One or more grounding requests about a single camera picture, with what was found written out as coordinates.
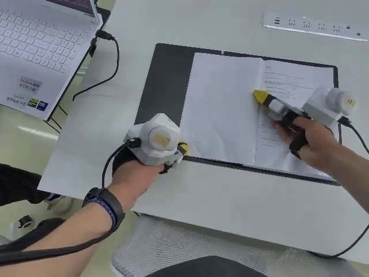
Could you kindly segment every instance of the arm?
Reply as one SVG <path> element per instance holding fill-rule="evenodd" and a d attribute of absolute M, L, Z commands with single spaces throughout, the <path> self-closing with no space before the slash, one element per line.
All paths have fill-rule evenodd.
<path fill-rule="evenodd" d="M 305 129 L 309 142 L 299 152 L 301 159 L 332 176 L 369 214 L 369 160 L 339 144 L 331 131 L 316 121 L 299 117 L 293 123 Z M 274 127 L 287 144 L 292 142 L 293 135 L 279 123 Z"/>
<path fill-rule="evenodd" d="M 123 210 L 128 211 L 162 170 L 162 166 L 148 167 L 136 160 L 128 162 L 115 172 L 108 189 L 119 200 Z M 90 203 L 25 251 L 77 245 L 105 234 L 111 225 L 111 218 L 105 209 Z M 0 276 L 80 276 L 96 248 L 97 245 L 93 245 L 67 256 L 2 267 Z"/>

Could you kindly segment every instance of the forearm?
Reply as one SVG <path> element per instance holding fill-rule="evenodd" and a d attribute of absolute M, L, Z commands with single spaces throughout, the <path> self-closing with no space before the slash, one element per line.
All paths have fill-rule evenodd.
<path fill-rule="evenodd" d="M 61 248 L 87 242 L 105 234 L 111 224 L 111 218 L 104 208 L 91 203 L 25 251 Z M 3 267 L 0 268 L 0 276 L 80 276 L 96 248 L 94 245 L 67 256 Z"/>
<path fill-rule="evenodd" d="M 369 214 L 369 160 L 340 146 L 327 160 L 326 172 Z"/>

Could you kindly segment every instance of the laptop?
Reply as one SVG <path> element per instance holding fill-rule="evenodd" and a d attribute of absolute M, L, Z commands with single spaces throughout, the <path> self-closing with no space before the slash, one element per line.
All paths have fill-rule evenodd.
<path fill-rule="evenodd" d="M 102 25 L 93 0 L 0 0 L 0 104 L 48 120 Z"/>

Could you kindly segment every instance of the laptop keyboard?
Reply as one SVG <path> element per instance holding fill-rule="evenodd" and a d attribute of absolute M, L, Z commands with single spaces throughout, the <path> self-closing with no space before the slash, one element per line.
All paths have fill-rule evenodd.
<path fill-rule="evenodd" d="M 40 18 L 0 11 L 0 54 L 66 73 L 91 29 L 68 29 Z"/>

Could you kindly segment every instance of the white paper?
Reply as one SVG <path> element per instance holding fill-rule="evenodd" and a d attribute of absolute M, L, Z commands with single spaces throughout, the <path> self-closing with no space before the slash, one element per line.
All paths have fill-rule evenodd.
<path fill-rule="evenodd" d="M 189 155 L 254 165 L 263 60 L 196 53 L 180 123 Z"/>
<path fill-rule="evenodd" d="M 277 61 L 265 62 L 262 89 L 291 106 L 301 108 L 314 90 L 333 87 L 333 69 L 316 68 Z M 272 127 L 264 108 L 259 110 L 255 166 L 298 175 L 328 176 L 293 156 Z"/>

